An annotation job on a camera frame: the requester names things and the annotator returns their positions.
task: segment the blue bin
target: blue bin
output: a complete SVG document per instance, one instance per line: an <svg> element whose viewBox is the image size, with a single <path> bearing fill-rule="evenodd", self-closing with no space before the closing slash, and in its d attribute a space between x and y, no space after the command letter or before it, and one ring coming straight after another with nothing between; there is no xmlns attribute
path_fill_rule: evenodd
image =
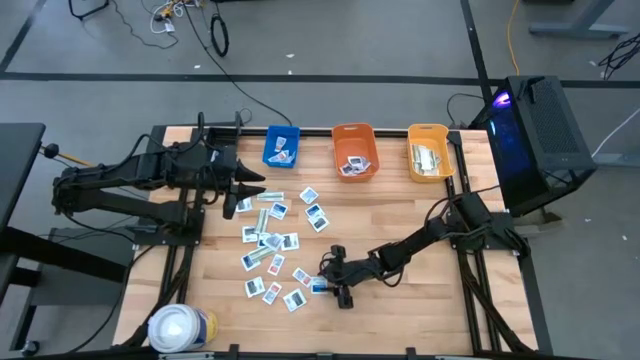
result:
<svg viewBox="0 0 640 360"><path fill-rule="evenodd" d="M269 158L277 154L276 139L283 137L287 139L282 151L289 150L289 155L296 153L290 164L270 162ZM300 142L300 128L297 126L280 126L271 125L267 130L267 141L264 144L264 152L262 153L262 162L271 167L292 168L298 160L298 143Z"/></svg>

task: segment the white container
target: white container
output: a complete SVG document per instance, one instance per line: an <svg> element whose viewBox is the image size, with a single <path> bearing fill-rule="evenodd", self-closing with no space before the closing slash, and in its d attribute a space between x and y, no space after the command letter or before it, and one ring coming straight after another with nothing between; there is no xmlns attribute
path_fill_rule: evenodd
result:
<svg viewBox="0 0 640 360"><path fill-rule="evenodd" d="M149 342L161 353L176 353L204 346L218 333L218 320L211 312L188 305L167 305L148 325Z"/></svg>

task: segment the desk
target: desk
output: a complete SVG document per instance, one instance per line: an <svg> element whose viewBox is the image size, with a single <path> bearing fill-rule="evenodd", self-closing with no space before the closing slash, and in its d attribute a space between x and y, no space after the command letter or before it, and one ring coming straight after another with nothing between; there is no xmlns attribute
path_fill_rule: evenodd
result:
<svg viewBox="0 0 640 360"><path fill-rule="evenodd" d="M190 127L168 127L164 143L189 141ZM462 131L469 181L474 190L498 183L487 136L482 131ZM227 351L239 344L242 352L336 352L402 354L415 347L418 354L471 354L457 256L448 241L436 243L415 255L396 288L378 281L352 289L355 307L338 309L330 295L311 295L291 274L301 267L317 273L318 262L333 244L347 248L347 260L364 258L366 251L405 238L422 226L433 203L446 197L444 183L418 184L409 178L406 138L377 138L380 170L368 183L345 184L338 180L330 137L302 137L294 169L277 169L262 163L264 137L243 136L238 157L250 169L266 176L263 186L285 192L289 211L284 220L269 219L268 231L297 232L300 249L284 252L286 260L277 277L267 274L270 258L247 273L240 257L255 248L242 244L241 226L254 225L261 207L271 203L254 199L254 210L222 218L222 200L207 208L205 228L191 268L187 304L210 309L218 317L220 331L206 349ZM450 149L452 165L455 154ZM462 192L454 177L456 192ZM330 221L321 233L307 222L298 197L307 186L319 194L318 203ZM481 194L492 211L503 209L498 189ZM151 193L151 200L177 199L178 190ZM141 258L131 271L114 344L126 340L143 321L158 298L167 254L158 247ZM518 261L508 251L485 251L493 300L521 340L537 348ZM248 299L244 281L262 276L265 286L276 280L283 285L269 306L260 298ZM301 288L308 303L289 313L282 296ZM487 327L482 308L476 306L484 348Z"/></svg>

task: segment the container lid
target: container lid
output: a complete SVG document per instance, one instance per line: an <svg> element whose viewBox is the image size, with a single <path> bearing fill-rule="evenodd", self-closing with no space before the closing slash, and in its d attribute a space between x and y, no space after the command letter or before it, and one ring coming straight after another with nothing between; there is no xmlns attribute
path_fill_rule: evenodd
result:
<svg viewBox="0 0 640 360"><path fill-rule="evenodd" d="M186 305L167 305L149 320L149 342L162 353L184 351L197 335L197 318Z"/></svg>

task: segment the orange bin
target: orange bin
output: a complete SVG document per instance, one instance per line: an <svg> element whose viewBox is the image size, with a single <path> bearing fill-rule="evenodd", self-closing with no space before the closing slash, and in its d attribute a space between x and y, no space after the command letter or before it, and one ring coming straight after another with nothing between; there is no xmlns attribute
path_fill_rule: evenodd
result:
<svg viewBox="0 0 640 360"><path fill-rule="evenodd" d="M438 182L455 173L449 162L449 149L447 148L447 134L449 129L440 124L413 124L409 126L407 136L407 158L409 159L409 174L415 182ZM438 175L420 175L413 169L413 151L411 145L423 145L435 152L440 158L438 163Z"/></svg>
<svg viewBox="0 0 640 360"><path fill-rule="evenodd" d="M369 181L380 168L376 138L371 125L365 123L338 125L331 130L331 137L333 138L336 171L340 180L344 182ZM340 167L348 162L348 156L364 156L371 162L371 166L362 174L344 176Z"/></svg>

